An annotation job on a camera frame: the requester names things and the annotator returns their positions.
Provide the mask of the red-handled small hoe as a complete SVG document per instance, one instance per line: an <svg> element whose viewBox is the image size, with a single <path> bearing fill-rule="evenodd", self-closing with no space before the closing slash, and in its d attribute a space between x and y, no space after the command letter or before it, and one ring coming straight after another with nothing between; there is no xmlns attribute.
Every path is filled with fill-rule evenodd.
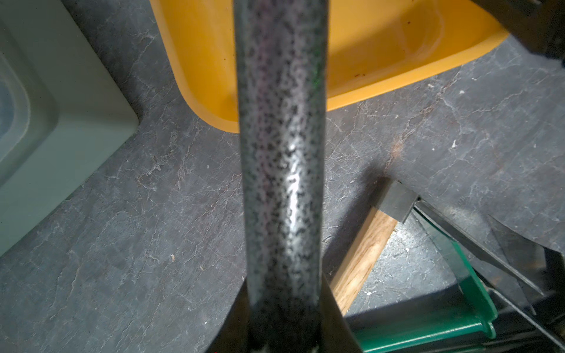
<svg viewBox="0 0 565 353"><path fill-rule="evenodd" d="M235 1L250 348L319 348L327 1Z"/></svg>

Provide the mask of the wooden-handled hatchet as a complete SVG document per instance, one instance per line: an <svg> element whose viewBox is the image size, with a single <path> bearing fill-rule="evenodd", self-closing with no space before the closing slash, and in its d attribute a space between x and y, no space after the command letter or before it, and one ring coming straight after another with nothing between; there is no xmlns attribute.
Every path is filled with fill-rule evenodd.
<svg viewBox="0 0 565 353"><path fill-rule="evenodd" d="M519 269L497 256L401 182L381 177L371 198L371 208L344 260L330 283L330 289L342 315L346 315L358 293L380 258L389 238L399 223L404 223L412 210L459 242L483 262L506 272L538 294L544 291Z"/></svg>

